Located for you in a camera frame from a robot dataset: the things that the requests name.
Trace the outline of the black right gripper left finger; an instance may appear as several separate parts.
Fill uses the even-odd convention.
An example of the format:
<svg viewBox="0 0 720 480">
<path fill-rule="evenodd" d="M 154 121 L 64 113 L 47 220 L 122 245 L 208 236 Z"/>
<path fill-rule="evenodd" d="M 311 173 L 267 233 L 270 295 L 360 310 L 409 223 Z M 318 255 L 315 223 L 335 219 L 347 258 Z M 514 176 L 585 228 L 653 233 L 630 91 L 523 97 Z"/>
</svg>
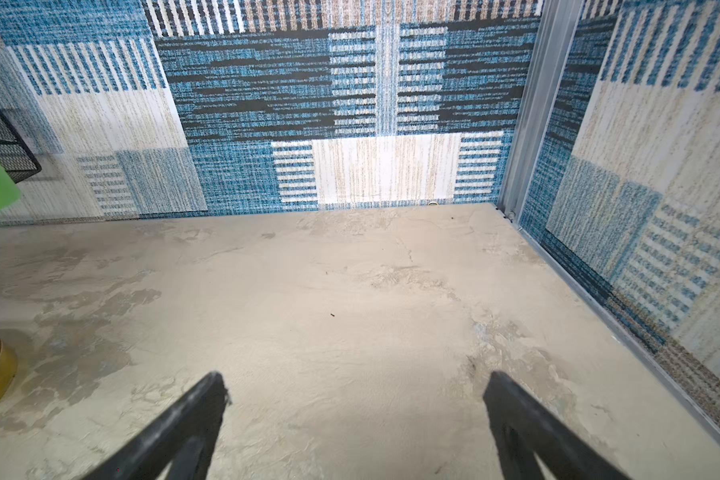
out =
<svg viewBox="0 0 720 480">
<path fill-rule="evenodd" d="M 228 406 L 223 376 L 211 371 L 87 479 L 205 479 Z"/>
</svg>

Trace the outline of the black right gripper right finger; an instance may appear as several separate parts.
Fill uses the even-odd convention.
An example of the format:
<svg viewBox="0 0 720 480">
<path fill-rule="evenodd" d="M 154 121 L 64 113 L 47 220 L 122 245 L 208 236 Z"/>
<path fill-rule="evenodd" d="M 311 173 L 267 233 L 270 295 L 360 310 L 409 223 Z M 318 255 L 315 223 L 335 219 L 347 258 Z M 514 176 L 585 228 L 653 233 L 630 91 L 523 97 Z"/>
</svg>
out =
<svg viewBox="0 0 720 480">
<path fill-rule="evenodd" d="M 483 394 L 502 475 L 542 479 L 625 479 L 538 400 L 503 371 L 491 373 Z"/>
</svg>

